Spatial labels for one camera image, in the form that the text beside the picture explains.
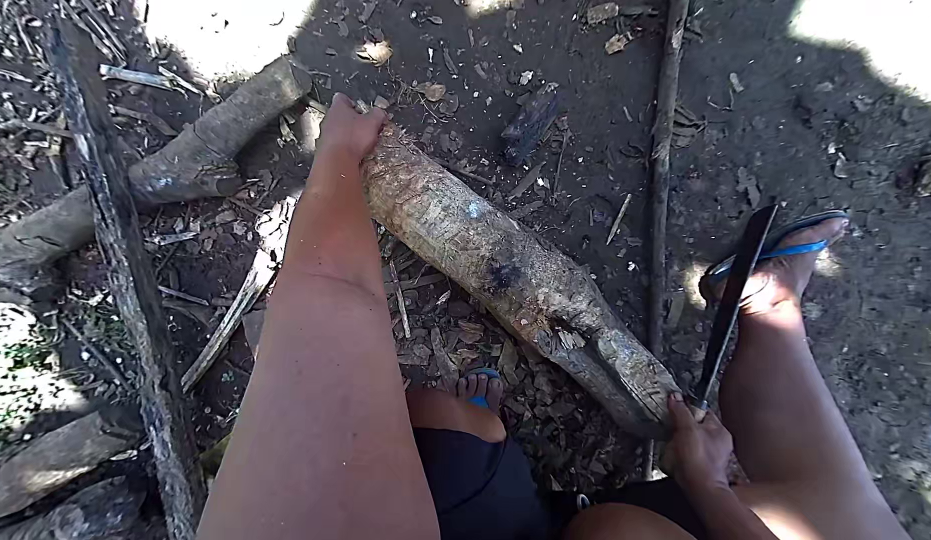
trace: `toes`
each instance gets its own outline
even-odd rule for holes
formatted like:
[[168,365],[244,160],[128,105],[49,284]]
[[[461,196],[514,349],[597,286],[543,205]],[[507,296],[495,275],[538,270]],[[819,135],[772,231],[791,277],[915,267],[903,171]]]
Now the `toes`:
[[789,234],[782,240],[781,246],[795,246],[821,240],[828,240],[829,243],[832,243],[832,241],[838,240],[846,233],[846,227],[848,226],[849,219],[845,217],[826,219],[812,227],[802,228]]
[[478,376],[478,381],[475,387],[476,396],[485,396],[486,391],[489,389],[489,376],[485,373],[481,373]]
[[505,385],[502,384],[501,378],[494,378],[488,382],[488,390],[485,392],[485,400],[488,402],[488,408],[493,411],[499,410],[499,404],[502,402],[502,393],[505,391]]
[[479,378],[474,374],[469,375],[468,376],[468,388],[465,390],[465,397],[472,398],[473,396],[477,396],[478,392],[476,392],[476,387],[478,386],[479,386]]

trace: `blue flip-flop strap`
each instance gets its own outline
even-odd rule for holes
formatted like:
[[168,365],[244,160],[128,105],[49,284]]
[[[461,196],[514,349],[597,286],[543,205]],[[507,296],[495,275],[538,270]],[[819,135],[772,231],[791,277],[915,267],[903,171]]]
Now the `blue flip-flop strap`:
[[828,246],[829,246],[829,240],[819,240],[818,242],[811,242],[808,244],[798,244],[795,246],[789,246],[785,248],[779,248],[777,250],[763,252],[759,255],[759,258],[760,259],[773,259],[776,257],[784,257],[787,255],[801,255],[803,253],[810,253],[814,251],[824,250]]
[[[488,367],[480,367],[480,368],[473,369],[472,371],[468,372],[465,375],[467,377],[469,375],[485,375],[488,377],[490,381],[493,379],[500,379],[499,372],[497,372],[493,368],[488,368]],[[486,401],[486,396],[475,396],[474,398],[469,398],[468,400],[470,403],[473,403],[479,407],[484,407],[486,409],[489,408],[489,402]]]

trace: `person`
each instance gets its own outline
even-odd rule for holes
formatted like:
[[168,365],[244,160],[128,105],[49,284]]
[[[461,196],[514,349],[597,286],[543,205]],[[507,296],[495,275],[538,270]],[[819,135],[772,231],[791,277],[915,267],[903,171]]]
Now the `person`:
[[[749,280],[722,422],[669,399],[673,477],[581,511],[537,496],[499,420],[496,372],[405,394],[360,178],[385,118],[336,94],[322,121],[199,538],[907,538],[808,348],[814,251]],[[778,247],[824,245],[847,223],[819,220]],[[748,484],[729,485],[733,449]]]

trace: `skin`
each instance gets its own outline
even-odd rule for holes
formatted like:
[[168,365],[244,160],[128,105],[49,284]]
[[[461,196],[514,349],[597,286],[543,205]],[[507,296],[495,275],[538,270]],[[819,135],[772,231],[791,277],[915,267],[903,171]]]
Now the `skin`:
[[[438,538],[412,427],[505,440],[501,380],[471,375],[449,391],[403,393],[359,171],[384,121],[336,94],[322,122],[198,538]],[[830,220],[783,244],[837,239],[845,226]],[[749,281],[720,392],[728,430],[670,399],[675,477],[715,538],[908,538],[808,349],[800,299],[814,262],[814,253],[777,258]],[[733,448],[753,480],[742,488],[726,481]],[[593,506],[565,534],[690,538],[627,504]]]
[[359,174],[385,118],[322,122],[198,538],[439,538]]
[[[827,220],[790,234],[782,246],[838,240],[847,226],[845,219]],[[675,479],[713,538],[908,538],[809,350],[801,299],[815,260],[816,253],[775,258],[749,279],[719,392],[725,425],[712,413],[696,423],[681,396],[670,399]],[[716,298],[721,290],[703,292]],[[749,484],[728,483],[733,449]],[[629,538],[691,538],[674,523],[618,507],[582,512],[567,537],[622,537],[644,520]]]

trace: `fallen branch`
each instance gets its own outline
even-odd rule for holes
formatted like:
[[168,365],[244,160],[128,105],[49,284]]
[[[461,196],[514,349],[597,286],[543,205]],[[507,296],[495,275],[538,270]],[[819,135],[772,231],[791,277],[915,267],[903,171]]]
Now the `fallen branch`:
[[372,217],[572,375],[617,424],[665,435],[672,376],[572,259],[472,192],[395,125],[363,163],[363,181]]
[[23,448],[0,453],[0,518],[133,448],[141,436],[134,413],[111,408],[66,423]]
[[175,352],[152,262],[143,248],[129,181],[115,153],[118,132],[106,86],[90,63],[95,57],[92,42],[67,20],[54,15],[47,20],[48,58],[61,86],[69,126],[82,141],[78,154],[94,202],[96,239],[109,268],[113,302],[136,351],[139,413],[151,443],[166,528],[171,540],[192,540],[206,504],[206,484],[183,389],[173,369]]
[[[243,183],[232,157],[311,89],[305,69],[291,55],[280,56],[164,148],[129,168],[136,205],[232,195]],[[52,297],[57,287],[47,265],[92,240],[92,215],[88,190],[80,187],[0,228],[0,302]]]
[[665,26],[665,50],[658,71],[655,121],[652,124],[651,169],[651,280],[649,327],[646,343],[657,358],[663,357],[663,309],[665,303],[665,226],[669,214],[669,147],[676,117],[679,62],[689,0],[670,0]]
[[276,202],[272,210],[266,212],[256,224],[256,231],[261,240],[259,249],[255,252],[255,258],[252,260],[252,266],[245,274],[239,293],[235,300],[232,300],[232,304],[216,330],[212,332],[208,343],[182,376],[182,389],[185,392],[192,390],[212,363],[219,358],[219,353],[226,348],[232,334],[239,328],[243,315],[253,307],[256,299],[276,276],[279,265],[282,264],[285,240],[289,233],[289,221],[292,219],[295,205],[296,201],[291,197]]

